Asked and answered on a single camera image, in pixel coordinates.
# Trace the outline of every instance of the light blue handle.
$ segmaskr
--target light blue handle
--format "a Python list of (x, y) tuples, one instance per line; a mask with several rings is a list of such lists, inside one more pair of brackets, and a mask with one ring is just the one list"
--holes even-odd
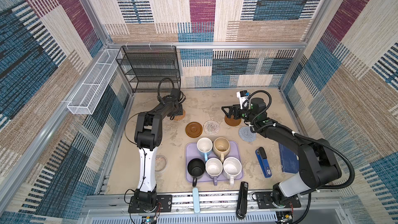
[(200, 213), (199, 190), (197, 187), (192, 189), (192, 197), (193, 197), (193, 212), (195, 214), (199, 214)]

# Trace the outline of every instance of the mug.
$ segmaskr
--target mug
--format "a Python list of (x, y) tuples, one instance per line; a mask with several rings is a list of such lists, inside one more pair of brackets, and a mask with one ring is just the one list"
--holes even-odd
[(236, 157), (227, 157), (222, 165), (224, 170), (222, 174), (228, 179), (229, 185), (234, 185), (234, 179), (240, 174), (242, 171), (242, 164)]
[(201, 138), (196, 143), (196, 147), (200, 155), (205, 158), (205, 162), (207, 162), (207, 157), (211, 153), (211, 148), (213, 148), (213, 142), (209, 138)]
[(217, 138), (214, 140), (213, 152), (220, 158), (221, 162), (224, 162), (225, 157), (231, 151), (231, 146), (226, 138)]
[(192, 187), (196, 187), (197, 180), (203, 176), (206, 171), (205, 162), (200, 158), (194, 158), (188, 163), (188, 173), (193, 177)]
[(213, 179), (214, 186), (217, 186), (217, 177), (222, 172), (222, 162), (215, 157), (209, 158), (206, 162), (206, 172)]

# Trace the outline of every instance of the black wire shelf rack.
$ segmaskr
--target black wire shelf rack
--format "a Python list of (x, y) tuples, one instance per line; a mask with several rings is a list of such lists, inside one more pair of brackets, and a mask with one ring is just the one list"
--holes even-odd
[[(122, 46), (116, 61), (133, 92), (157, 92), (159, 82), (169, 77), (175, 88), (181, 87), (180, 67), (175, 46)], [(160, 92), (170, 92), (172, 82), (166, 80)]]

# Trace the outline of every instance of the purple tray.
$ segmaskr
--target purple tray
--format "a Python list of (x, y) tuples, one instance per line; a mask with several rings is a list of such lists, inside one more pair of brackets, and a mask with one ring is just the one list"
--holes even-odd
[[(242, 163), (242, 161), (240, 160), (240, 153), (239, 153), (239, 148), (238, 148), (238, 144), (235, 141), (230, 140), (229, 144), (231, 145), (231, 151), (229, 152), (227, 157), (236, 157), (240, 163)], [(210, 155), (208, 156), (208, 158), (212, 158), (212, 157), (217, 157), (216, 154), (214, 154), (214, 152), (211, 152)], [(189, 143), (187, 144), (187, 146), (185, 147), (185, 179), (188, 182), (192, 182), (193, 181), (193, 177), (191, 177), (191, 175), (188, 173), (188, 163), (194, 159), (194, 158), (200, 158), (203, 161), (205, 161), (204, 157), (200, 156), (200, 153), (198, 151), (198, 148), (196, 147), (196, 142), (193, 143)], [(240, 174), (235, 178), (235, 180), (241, 180), (243, 178), (243, 165), (242, 165), (242, 171), (240, 172)], [(207, 174), (207, 172), (205, 172), (205, 174), (198, 179), (198, 183), (199, 182), (212, 182), (213, 179), (211, 179), (209, 177), (209, 175)], [(227, 179), (222, 173), (218, 176), (217, 181), (229, 181), (229, 179)]]

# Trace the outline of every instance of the blue stapler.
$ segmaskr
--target blue stapler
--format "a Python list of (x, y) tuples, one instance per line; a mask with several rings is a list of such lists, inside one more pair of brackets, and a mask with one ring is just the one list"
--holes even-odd
[(264, 150), (264, 148), (260, 147), (256, 150), (256, 156), (258, 159), (258, 162), (260, 163), (261, 169), (263, 170), (264, 176), (266, 178), (271, 177), (271, 169), (269, 168), (269, 163), (267, 160), (267, 155)]

